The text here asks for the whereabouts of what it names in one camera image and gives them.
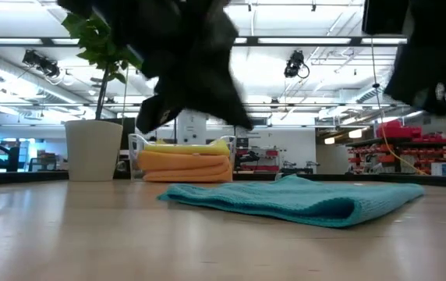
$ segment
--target green leaves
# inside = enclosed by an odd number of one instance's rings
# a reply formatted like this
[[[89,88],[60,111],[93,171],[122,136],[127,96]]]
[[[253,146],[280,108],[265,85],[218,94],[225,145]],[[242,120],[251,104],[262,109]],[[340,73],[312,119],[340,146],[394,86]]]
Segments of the green leaves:
[[[114,44],[110,27],[98,16],[92,14],[89,19],[69,12],[62,22],[71,38],[79,38],[78,46],[84,49],[77,57],[86,59],[90,65],[97,65],[97,69],[108,68],[107,80],[117,79],[126,83],[126,78],[119,72],[119,68],[126,70],[128,65],[140,69],[139,60],[126,47]]]

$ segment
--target plant stem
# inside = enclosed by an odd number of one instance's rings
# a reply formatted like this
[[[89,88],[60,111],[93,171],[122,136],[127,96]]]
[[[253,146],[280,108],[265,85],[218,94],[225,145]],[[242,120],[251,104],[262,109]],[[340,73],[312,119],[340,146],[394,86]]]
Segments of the plant stem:
[[[95,120],[100,120],[101,110],[104,107],[105,93],[107,91],[108,64],[105,67],[104,77],[101,80],[100,94],[98,95],[97,111],[95,112]]]

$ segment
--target clear plastic container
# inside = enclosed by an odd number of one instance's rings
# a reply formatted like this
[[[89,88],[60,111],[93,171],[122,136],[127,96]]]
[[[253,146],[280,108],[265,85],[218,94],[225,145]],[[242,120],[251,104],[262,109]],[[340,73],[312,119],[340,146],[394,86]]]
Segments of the clear plastic container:
[[[215,141],[224,141],[226,143],[227,148],[230,150],[229,161],[230,161],[230,166],[232,167],[232,171],[233,171],[233,167],[235,165],[235,152],[236,152],[237,138],[235,136],[223,136],[223,137],[218,138]],[[195,154],[195,155],[205,155],[204,153],[199,153],[199,152],[195,152],[195,151],[198,151],[198,150],[206,151],[211,146],[211,144],[207,144],[207,145],[156,144],[155,142],[149,142],[149,141],[145,140],[145,138],[143,138],[139,134],[131,133],[129,135],[129,166],[130,166],[130,171],[131,171],[131,180],[143,180],[143,178],[145,176],[145,171],[143,171],[140,168],[141,159],[139,160],[138,155],[141,151],[145,150],[145,147],[147,145],[159,145],[165,149],[172,149],[174,147],[183,148],[183,149],[186,148],[186,149],[194,150],[193,154]]]

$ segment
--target yellow cable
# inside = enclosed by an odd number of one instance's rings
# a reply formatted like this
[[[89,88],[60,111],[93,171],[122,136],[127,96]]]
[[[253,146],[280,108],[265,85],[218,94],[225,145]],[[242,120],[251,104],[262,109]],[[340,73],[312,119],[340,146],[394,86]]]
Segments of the yellow cable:
[[[370,39],[370,44],[372,47],[372,67],[373,67],[373,82],[374,85],[377,85],[377,75],[376,75],[376,60],[374,58],[374,53],[373,53],[373,39]],[[386,144],[386,147],[389,150],[389,153],[391,153],[396,159],[400,160],[400,162],[405,163],[406,165],[408,165],[409,167],[412,167],[412,169],[415,169],[415,171],[420,174],[420,175],[427,175],[425,172],[417,169],[413,164],[410,164],[410,162],[406,161],[405,159],[399,157],[398,155],[396,155],[396,153],[389,147],[389,143],[388,143],[388,139],[386,138],[386,131],[384,129],[384,110],[381,107],[381,101],[379,100],[379,87],[375,88],[376,89],[376,97],[377,97],[377,105],[379,106],[379,110],[381,111],[381,130],[382,130],[382,137],[384,138],[384,143]]]

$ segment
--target desk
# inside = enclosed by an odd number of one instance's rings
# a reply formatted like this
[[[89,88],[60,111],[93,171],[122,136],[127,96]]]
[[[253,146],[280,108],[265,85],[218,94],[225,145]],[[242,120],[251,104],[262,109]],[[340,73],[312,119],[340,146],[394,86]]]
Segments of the desk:
[[[165,189],[0,186],[0,280],[446,280],[446,188],[349,229],[157,201]]]

